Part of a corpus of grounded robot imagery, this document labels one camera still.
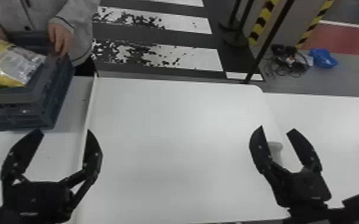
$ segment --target plastic basket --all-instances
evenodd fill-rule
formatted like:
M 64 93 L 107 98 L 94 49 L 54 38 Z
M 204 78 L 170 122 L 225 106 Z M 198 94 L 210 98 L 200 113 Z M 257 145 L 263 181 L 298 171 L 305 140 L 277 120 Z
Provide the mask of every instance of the plastic basket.
M 75 68 L 52 54 L 44 33 L 10 33 L 8 40 L 47 58 L 25 87 L 0 89 L 0 131 L 54 128 Z

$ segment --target hazard tape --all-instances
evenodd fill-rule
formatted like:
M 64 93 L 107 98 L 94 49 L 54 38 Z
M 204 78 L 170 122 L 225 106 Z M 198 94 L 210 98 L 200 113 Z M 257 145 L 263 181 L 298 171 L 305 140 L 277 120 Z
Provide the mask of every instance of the hazard tape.
M 258 39 L 260 35 L 263 33 L 263 30 L 270 20 L 271 15 L 273 14 L 273 10 L 276 7 L 280 0 L 267 0 L 263 6 L 262 11 L 260 12 L 259 18 L 256 21 L 255 26 L 252 29 L 252 33 L 249 37 L 249 43 L 251 45 L 256 45 L 258 43 Z
M 310 23 L 308 30 L 302 35 L 301 40 L 296 45 L 296 48 L 302 48 L 304 43 L 308 40 L 310 34 L 312 34 L 313 30 L 316 28 L 320 20 L 324 17 L 327 10 L 333 5 L 334 0 L 327 0 L 324 5 L 321 7 L 320 12 L 317 14 L 316 18 Z

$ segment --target gray jacket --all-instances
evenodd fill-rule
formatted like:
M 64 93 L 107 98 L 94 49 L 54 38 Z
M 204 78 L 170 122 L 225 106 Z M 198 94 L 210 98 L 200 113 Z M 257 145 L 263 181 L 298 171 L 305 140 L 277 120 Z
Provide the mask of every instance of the gray jacket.
M 47 31 L 58 23 L 75 36 L 69 52 L 74 66 L 82 64 L 92 50 L 92 16 L 101 0 L 0 0 L 0 25 L 9 32 Z

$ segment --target white table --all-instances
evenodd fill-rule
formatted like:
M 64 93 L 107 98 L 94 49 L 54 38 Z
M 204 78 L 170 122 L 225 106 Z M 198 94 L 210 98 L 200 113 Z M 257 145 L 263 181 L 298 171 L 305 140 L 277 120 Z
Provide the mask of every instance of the white table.
M 91 84 L 91 78 L 73 79 L 56 127 L 45 131 L 44 140 L 27 169 L 26 176 L 30 180 L 59 181 L 78 171 Z M 0 170 L 8 150 L 25 134 L 27 132 L 0 132 Z
M 263 125 L 256 86 L 98 79 L 89 128 L 104 151 L 78 223 L 205 223 L 286 217 L 249 152 Z
M 316 149 L 332 192 L 331 207 L 359 194 L 359 98 L 266 94 L 282 133 L 297 128 Z M 289 142 L 281 152 L 284 166 L 301 168 Z

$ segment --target person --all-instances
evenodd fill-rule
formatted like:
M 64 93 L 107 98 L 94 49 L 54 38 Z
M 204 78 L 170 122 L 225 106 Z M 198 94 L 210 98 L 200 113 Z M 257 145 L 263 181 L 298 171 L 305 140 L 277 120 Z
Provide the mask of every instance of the person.
M 48 32 L 59 56 L 69 55 L 76 75 L 93 76 L 92 16 L 101 0 L 0 0 L 0 38 L 22 31 Z

